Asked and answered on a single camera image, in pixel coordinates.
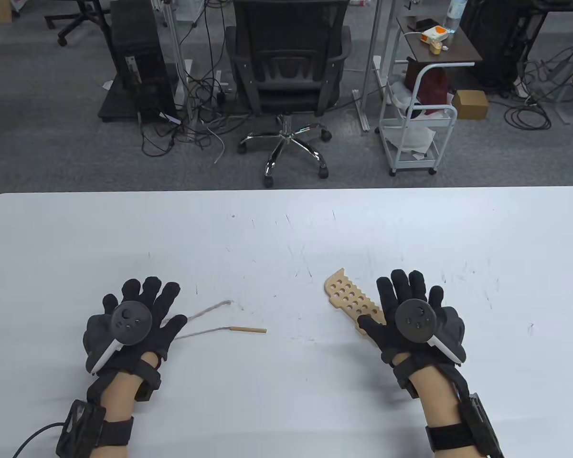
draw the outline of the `chrome chair leg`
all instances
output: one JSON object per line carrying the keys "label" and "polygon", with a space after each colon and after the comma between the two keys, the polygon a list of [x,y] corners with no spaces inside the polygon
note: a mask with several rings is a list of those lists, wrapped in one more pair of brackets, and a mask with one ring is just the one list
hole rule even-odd
{"label": "chrome chair leg", "polygon": [[293,135],[300,135],[300,134],[304,134],[306,132],[310,132],[312,129],[323,129],[323,130],[328,130],[327,126],[324,124],[320,124],[320,123],[312,123],[312,124],[308,124],[307,126],[303,126],[302,128],[300,128],[299,130],[295,131],[293,133]]}
{"label": "chrome chair leg", "polygon": [[256,134],[254,132],[251,132],[247,136],[245,136],[242,140],[240,140],[240,144],[244,144],[248,140],[252,140],[252,139],[277,139],[277,138],[280,138],[280,133],[262,132],[260,134]]}
{"label": "chrome chair leg", "polygon": [[284,148],[285,144],[285,139],[280,140],[265,163],[265,171],[263,172],[263,186],[265,187],[272,187],[274,185],[272,169],[276,166],[276,162],[278,162],[278,158],[280,157],[280,153],[282,153],[282,148]]}
{"label": "chrome chair leg", "polygon": [[313,146],[309,145],[306,142],[303,142],[300,139],[296,139],[293,138],[291,139],[291,141],[293,143],[295,143],[297,146],[299,146],[300,148],[302,148],[302,150],[307,151],[308,153],[310,153],[312,155],[312,157],[314,157],[314,159],[317,160],[318,165],[320,166],[320,168],[327,168],[327,163],[324,161],[324,157],[321,153],[319,153],[317,150],[315,150],[313,148]]}

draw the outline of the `hand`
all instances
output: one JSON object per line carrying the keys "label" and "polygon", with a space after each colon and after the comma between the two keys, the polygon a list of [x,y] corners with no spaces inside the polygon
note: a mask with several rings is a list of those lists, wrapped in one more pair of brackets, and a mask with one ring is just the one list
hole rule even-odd
{"label": "hand", "polygon": [[[125,345],[121,351],[115,352],[106,362],[99,375],[108,371],[125,371],[133,373],[140,358],[144,353],[151,352],[157,355],[158,363],[163,358],[167,360],[167,353],[170,343],[180,332],[182,327],[187,323],[187,317],[176,315],[160,327],[161,321],[166,317],[170,306],[180,292],[180,286],[177,283],[167,283],[162,293],[157,297],[161,288],[161,281],[157,277],[148,277],[144,281],[142,293],[140,293],[140,282],[131,279],[123,284],[123,302],[138,301],[143,303],[153,316],[153,323],[148,335],[136,345]],[[109,332],[110,315],[118,305],[116,297],[107,294],[103,301],[105,313],[92,316],[87,322],[87,329],[83,335],[83,345],[89,355],[93,350],[105,345],[107,340],[112,340]]]}
{"label": "hand", "polygon": [[[437,348],[430,347],[426,343],[415,343],[406,339],[397,329],[395,323],[395,312],[401,303],[407,299],[422,299],[422,301],[426,301],[426,286],[424,285],[422,273],[413,271],[408,278],[403,270],[398,269],[392,271],[391,279],[392,283],[386,277],[380,277],[376,281],[378,293],[380,293],[382,311],[386,318],[386,325],[378,323],[367,314],[358,318],[361,329],[365,330],[369,337],[376,342],[383,353],[383,359],[385,357],[389,358],[385,362],[392,362],[393,365],[397,365],[409,357],[410,353],[425,352],[433,354],[439,361],[450,363],[449,358]],[[441,286],[433,286],[429,292],[428,303],[435,312],[441,310],[443,299],[444,290]]]}

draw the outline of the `plastic bottle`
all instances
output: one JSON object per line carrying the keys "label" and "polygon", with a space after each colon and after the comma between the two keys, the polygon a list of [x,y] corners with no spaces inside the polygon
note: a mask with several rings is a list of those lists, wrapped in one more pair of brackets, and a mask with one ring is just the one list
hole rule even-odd
{"label": "plastic bottle", "polygon": [[450,2],[450,7],[448,8],[448,13],[444,20],[444,28],[448,29],[450,33],[455,33],[457,31],[466,5],[467,0],[452,0]]}

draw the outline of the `chair caster wheel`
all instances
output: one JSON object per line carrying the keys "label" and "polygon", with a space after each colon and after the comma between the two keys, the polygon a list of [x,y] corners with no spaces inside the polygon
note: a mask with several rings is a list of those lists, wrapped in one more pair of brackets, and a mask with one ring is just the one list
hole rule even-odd
{"label": "chair caster wheel", "polygon": [[328,142],[331,140],[331,138],[333,137],[333,135],[331,135],[331,132],[328,130],[321,130],[321,140],[323,140],[323,142]]}

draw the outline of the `vr controller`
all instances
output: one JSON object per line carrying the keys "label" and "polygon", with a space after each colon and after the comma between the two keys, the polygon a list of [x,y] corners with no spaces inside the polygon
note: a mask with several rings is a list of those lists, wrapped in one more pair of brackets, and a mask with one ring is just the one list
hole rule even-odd
{"label": "vr controller", "polygon": [[151,311],[141,302],[125,301],[110,316],[109,335],[104,345],[91,351],[85,369],[95,375],[110,357],[124,345],[136,345],[149,334],[153,324]]}
{"label": "vr controller", "polygon": [[422,299],[407,299],[397,308],[395,323],[409,341],[437,347],[455,364],[465,362],[467,355],[461,345],[465,323],[452,307],[435,311]]}

